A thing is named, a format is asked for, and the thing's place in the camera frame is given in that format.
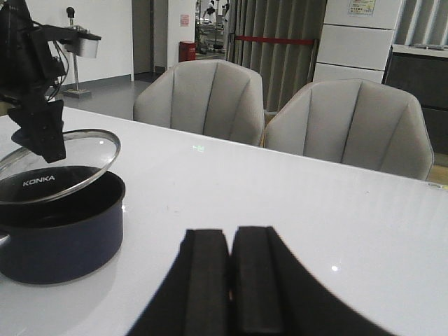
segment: red rope barrier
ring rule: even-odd
[[[236,40],[246,42],[265,42],[277,44],[296,44],[302,46],[312,46],[314,40],[294,40],[291,38],[273,38],[273,37],[254,37],[254,36],[235,36]]]

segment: chair backrest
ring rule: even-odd
[[[219,59],[179,63],[140,94],[134,119],[257,145],[264,127],[261,76]]]
[[[418,100],[361,79],[304,86],[267,126],[265,147],[417,179],[433,163]]]

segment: white table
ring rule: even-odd
[[[0,335],[125,335],[188,228],[272,225],[307,269],[398,335],[448,335],[448,190],[66,108],[66,130],[116,133],[125,238],[104,267],[54,286],[0,275]],[[0,117],[4,155],[17,127]]]

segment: gray curtain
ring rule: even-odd
[[[279,111],[307,83],[311,45],[236,41],[237,36],[319,39],[326,0],[233,0],[227,60],[260,73],[267,111]]]
[[[448,37],[448,0],[404,0],[396,44],[446,45]]]

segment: sign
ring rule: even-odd
[[[350,0],[349,14],[372,16],[375,0]]]
[[[181,14],[181,27],[188,27],[190,25],[189,14]]]

